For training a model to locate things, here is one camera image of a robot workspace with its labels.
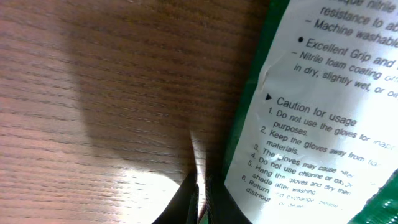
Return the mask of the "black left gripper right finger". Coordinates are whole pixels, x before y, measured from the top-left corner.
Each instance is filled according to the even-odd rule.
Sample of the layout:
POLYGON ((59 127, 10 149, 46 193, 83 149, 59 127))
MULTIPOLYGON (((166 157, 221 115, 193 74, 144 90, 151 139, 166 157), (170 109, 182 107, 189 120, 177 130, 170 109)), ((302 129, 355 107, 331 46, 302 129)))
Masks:
POLYGON ((210 224, 251 224, 218 175, 206 180, 206 209, 210 224))

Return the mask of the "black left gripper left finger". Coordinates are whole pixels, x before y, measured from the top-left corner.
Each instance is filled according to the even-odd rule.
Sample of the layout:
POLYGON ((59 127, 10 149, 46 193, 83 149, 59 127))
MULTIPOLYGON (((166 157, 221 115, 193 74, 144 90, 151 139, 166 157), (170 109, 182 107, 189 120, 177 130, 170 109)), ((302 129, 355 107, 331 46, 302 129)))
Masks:
POLYGON ((197 173, 194 171, 186 176, 153 224, 197 224, 198 196, 197 173))

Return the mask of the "green white 3M package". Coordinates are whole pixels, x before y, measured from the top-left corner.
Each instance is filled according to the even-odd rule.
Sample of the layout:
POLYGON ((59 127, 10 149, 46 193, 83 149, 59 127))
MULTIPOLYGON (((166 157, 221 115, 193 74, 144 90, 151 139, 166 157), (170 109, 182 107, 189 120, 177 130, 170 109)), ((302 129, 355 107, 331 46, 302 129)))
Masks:
POLYGON ((271 1, 220 177, 251 223, 396 223, 397 1, 271 1))

